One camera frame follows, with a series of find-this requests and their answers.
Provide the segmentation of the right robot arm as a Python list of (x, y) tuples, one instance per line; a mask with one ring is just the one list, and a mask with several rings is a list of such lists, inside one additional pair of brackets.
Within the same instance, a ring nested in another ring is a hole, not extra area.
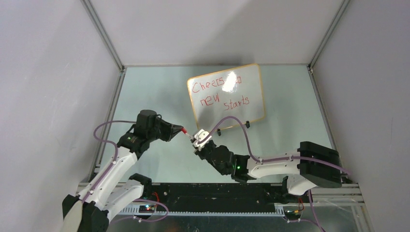
[(281, 195), (287, 202), (294, 202), (315, 187), (342, 186), (338, 152), (312, 142), (301, 142), (298, 149), (270, 161), (234, 154), (224, 145), (215, 145), (212, 140), (201, 143), (199, 139), (192, 139), (191, 142), (195, 155), (206, 160), (221, 175), (229, 175), (238, 183), (284, 175)]

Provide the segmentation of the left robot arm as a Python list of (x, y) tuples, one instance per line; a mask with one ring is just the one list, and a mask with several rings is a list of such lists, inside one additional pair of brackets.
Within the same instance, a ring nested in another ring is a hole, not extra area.
[(153, 195), (151, 179), (134, 174), (125, 186), (115, 190), (124, 174), (141, 158), (156, 140), (171, 141), (183, 126), (166, 122), (153, 110), (142, 110), (136, 121), (118, 142), (101, 140), (114, 146), (111, 160), (76, 195), (67, 195), (62, 202), (63, 232), (105, 232), (113, 218), (130, 203), (150, 201)]

